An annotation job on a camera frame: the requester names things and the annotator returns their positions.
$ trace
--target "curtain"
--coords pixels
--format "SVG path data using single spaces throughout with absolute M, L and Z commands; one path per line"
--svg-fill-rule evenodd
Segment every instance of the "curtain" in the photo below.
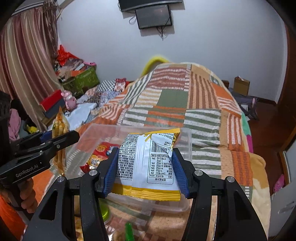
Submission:
M 47 3 L 11 17 L 0 33 L 0 90 L 21 100 L 40 131 L 46 127 L 39 103 L 61 88 L 53 69 L 56 7 Z

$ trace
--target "plastic container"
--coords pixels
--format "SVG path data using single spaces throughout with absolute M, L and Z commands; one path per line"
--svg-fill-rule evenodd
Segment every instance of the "plastic container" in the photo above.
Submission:
M 87 162 L 95 148 L 101 142 L 121 145 L 128 133 L 145 133 L 171 128 L 91 124 L 81 135 L 79 142 L 74 144 L 67 152 L 66 177 L 70 179 L 82 176 L 84 173 L 81 171 L 80 166 L 83 166 Z M 189 128 L 181 128 L 181 133 L 174 147 L 179 149 L 185 160 L 192 161 L 191 130 Z M 152 201 L 114 193 L 108 194 L 107 199 L 147 210 L 170 213 L 184 212 L 189 208 L 189 201 L 183 195 L 181 195 L 179 202 Z

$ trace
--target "red snack package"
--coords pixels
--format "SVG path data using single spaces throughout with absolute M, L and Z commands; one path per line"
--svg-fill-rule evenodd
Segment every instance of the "red snack package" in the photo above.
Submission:
M 84 173 L 88 173 L 90 170 L 96 169 L 101 161 L 108 159 L 108 156 L 111 154 L 114 147 L 120 147 L 120 145 L 102 142 L 96 147 L 86 164 L 84 166 L 80 166 L 80 169 Z
M 120 147 L 120 145 L 111 144 L 109 142 L 102 142 L 96 147 L 96 149 L 94 150 L 94 154 L 105 156 L 108 158 L 114 147 Z

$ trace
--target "human hand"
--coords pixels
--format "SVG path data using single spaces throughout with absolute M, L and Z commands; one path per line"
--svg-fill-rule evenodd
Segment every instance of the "human hand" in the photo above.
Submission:
M 25 183 L 23 183 L 23 185 L 21 185 L 20 187 L 20 197 L 23 200 L 21 206 L 23 209 L 26 209 L 28 213 L 34 213 L 38 206 L 37 200 L 35 198 L 36 193 L 33 189 L 33 185 L 33 179 L 30 178 L 26 180 Z M 7 203 L 10 203 L 11 201 L 9 199 L 8 192 L 9 190 L 0 189 L 0 195 Z

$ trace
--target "green bag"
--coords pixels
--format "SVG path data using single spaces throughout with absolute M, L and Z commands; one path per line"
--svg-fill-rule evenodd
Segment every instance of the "green bag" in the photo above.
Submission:
M 83 87 L 87 89 L 93 88 L 100 83 L 96 70 L 92 66 L 83 73 L 69 78 L 69 80 L 62 83 L 65 90 L 71 91 L 73 96 L 83 95 Z

